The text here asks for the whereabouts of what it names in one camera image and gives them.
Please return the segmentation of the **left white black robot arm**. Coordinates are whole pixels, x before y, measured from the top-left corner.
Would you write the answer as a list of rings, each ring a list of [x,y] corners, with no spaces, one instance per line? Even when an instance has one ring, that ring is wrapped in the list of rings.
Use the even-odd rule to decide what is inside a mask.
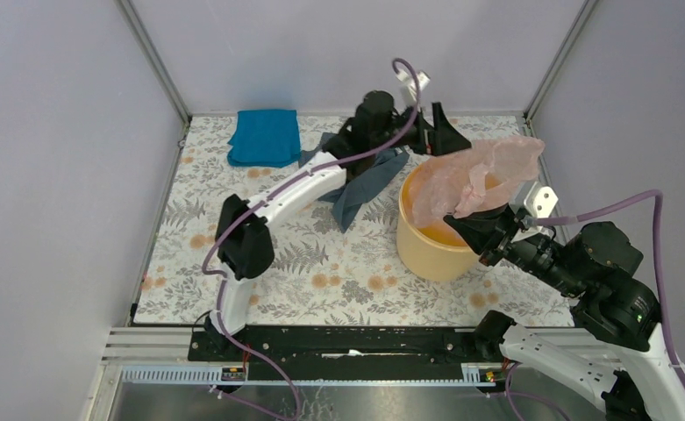
[[[222,280],[217,305],[206,320],[215,329],[208,347],[220,360],[232,360],[241,352],[239,332],[246,327],[249,282],[272,266],[273,229],[324,199],[332,202],[332,214],[345,231],[360,207],[403,169],[411,153],[442,156],[471,148],[440,103],[432,104],[432,116],[428,122],[415,103],[398,112],[390,93],[370,91],[353,116],[293,175],[250,199],[225,199],[216,241],[206,257],[220,262],[214,271]]]

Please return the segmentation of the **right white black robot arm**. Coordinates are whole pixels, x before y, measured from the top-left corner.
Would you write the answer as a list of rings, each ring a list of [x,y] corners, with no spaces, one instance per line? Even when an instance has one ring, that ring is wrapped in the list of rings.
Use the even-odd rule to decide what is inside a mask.
[[[560,244],[542,232],[529,234],[526,216],[525,210],[503,206],[445,221],[483,265],[508,261],[573,299],[574,325],[603,342],[621,368],[565,351],[497,310],[475,329],[476,355],[534,368],[609,420],[685,420],[685,374],[668,355],[660,301],[634,276],[642,253],[611,222],[584,225]]]

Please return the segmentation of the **pink plastic trash bag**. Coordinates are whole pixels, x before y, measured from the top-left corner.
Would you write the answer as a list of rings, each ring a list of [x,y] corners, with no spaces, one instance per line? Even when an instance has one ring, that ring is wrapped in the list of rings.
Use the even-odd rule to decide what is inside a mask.
[[[410,182],[410,221],[425,228],[447,215],[465,218],[505,205],[523,183],[539,177],[544,150],[544,141],[515,135],[478,139],[469,149],[430,158]]]

